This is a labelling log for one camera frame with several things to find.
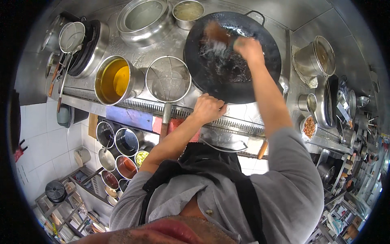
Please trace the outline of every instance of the black apron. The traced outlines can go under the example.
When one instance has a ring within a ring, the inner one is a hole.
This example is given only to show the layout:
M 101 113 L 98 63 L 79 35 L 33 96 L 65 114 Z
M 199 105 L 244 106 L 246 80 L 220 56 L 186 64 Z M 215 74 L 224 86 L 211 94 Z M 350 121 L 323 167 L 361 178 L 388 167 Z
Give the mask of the black apron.
M 183 155 L 177 160 L 164 160 L 142 189 L 147 195 L 142 202 L 138 225 L 145 224 L 146 211 L 154 190 L 178 175 L 200 175 L 213 182 L 218 180 L 210 175 L 219 173 L 235 185 L 246 220 L 252 235 L 259 244 L 267 243 L 262 231 L 259 199 L 249 177 L 241 172 L 236 153 L 220 152 L 202 143 L 189 143 Z

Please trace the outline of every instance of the grey long sleeve shirt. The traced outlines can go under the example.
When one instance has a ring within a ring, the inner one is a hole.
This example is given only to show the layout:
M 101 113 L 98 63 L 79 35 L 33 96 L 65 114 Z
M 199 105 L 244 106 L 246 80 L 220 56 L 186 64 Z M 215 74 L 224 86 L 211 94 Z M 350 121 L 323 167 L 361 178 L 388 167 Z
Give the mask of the grey long sleeve shirt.
M 300 135 L 282 128 L 269 138 L 269 172 L 251 175 L 261 207 L 263 232 L 270 243 L 303 243 L 317 225 L 324 208 L 321 178 Z M 111 215 L 110 229 L 135 227 L 140 218 L 146 192 L 142 186 L 152 176 L 139 172 L 130 181 Z M 180 175 L 159 186 L 146 213 L 148 223 L 169 215 L 178 215 L 197 194 L 200 210 L 237 243 L 250 243 L 252 236 L 238 200 L 234 183 L 213 174 L 218 184 L 197 175 Z M 211 216 L 205 211 L 212 210 Z

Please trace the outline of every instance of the lips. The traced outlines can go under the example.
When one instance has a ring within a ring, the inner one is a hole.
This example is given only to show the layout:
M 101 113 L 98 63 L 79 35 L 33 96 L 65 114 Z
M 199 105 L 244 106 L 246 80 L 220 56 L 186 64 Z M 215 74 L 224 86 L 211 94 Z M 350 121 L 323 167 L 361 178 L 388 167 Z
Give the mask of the lips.
M 181 241 L 188 244 L 203 244 L 202 239 L 181 221 L 173 219 L 161 219 L 139 228 L 140 232 L 149 236 L 162 234 L 171 237 L 172 241 Z

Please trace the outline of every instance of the pink cloth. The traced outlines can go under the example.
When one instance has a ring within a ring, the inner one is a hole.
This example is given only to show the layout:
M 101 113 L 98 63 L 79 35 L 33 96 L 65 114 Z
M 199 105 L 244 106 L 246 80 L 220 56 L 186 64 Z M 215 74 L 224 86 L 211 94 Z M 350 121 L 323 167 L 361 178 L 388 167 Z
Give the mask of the pink cloth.
M 174 129 L 176 129 L 181 123 L 184 122 L 185 119 L 171 119 L 168 126 L 168 134 L 171 133 Z M 163 119 L 160 117 L 156 117 L 153 123 L 153 132 L 159 133 L 161 132 L 161 123 Z M 191 138 L 190 142 L 198 142 L 200 135 L 200 130 L 195 134 L 194 137 Z

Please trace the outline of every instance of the wok brush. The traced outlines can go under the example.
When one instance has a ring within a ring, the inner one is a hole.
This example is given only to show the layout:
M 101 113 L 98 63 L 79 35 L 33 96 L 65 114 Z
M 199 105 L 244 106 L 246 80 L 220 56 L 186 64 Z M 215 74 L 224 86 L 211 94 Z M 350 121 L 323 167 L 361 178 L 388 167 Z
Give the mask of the wok brush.
M 227 52 L 233 52 L 233 46 L 237 40 L 237 36 L 231 35 L 227 29 L 222 28 L 216 21 L 210 21 L 204 28 L 206 41 L 216 41 L 224 43 L 227 47 Z

